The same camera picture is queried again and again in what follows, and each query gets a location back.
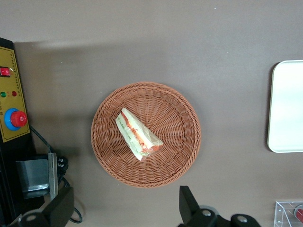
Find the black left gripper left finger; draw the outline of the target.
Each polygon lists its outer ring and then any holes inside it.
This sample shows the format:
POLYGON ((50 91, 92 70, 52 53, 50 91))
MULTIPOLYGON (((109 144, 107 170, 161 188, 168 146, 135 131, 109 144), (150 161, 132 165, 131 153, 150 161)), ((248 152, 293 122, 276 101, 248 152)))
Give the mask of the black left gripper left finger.
POLYGON ((74 190, 65 187, 43 209, 29 211, 19 221, 20 227, 64 227, 74 211, 74 190))

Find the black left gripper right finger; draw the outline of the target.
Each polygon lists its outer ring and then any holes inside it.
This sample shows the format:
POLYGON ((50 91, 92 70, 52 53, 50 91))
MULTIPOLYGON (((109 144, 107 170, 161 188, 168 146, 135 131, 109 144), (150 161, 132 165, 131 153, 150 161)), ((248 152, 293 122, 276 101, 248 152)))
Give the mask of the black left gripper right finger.
POLYGON ((216 209, 199 206, 188 186, 179 187, 179 212, 182 218, 180 227, 259 227, 251 216, 234 214, 230 220, 224 219, 216 209))

